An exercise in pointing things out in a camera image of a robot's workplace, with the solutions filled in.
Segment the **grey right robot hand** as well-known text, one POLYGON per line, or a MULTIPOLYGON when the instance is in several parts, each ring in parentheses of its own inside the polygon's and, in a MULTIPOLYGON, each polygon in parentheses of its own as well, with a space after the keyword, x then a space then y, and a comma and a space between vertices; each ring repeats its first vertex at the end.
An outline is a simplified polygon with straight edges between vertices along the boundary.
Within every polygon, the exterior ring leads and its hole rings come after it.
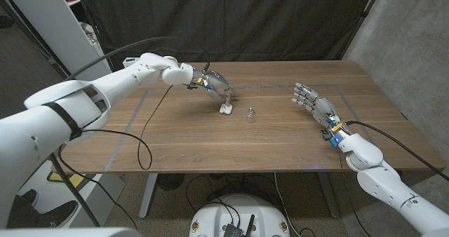
POLYGON ((345 130, 334 105, 304 84, 296 83, 294 91, 295 97, 292 101, 312 113, 313 118, 324 127, 321 131, 323 139, 337 147, 349 133, 345 130))

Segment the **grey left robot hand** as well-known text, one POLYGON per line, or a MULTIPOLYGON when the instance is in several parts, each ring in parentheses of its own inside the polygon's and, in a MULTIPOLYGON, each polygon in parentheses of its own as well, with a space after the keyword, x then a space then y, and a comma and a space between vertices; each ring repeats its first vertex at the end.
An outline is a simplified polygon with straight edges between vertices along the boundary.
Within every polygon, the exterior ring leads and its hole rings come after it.
POLYGON ((192 83, 197 83, 206 89, 206 92, 215 99, 224 98, 218 93, 218 89, 223 90, 226 95, 225 103, 222 107, 232 107, 230 102, 231 92, 235 93, 235 87, 226 80, 225 77, 216 71, 204 71, 201 69, 193 69, 192 83))

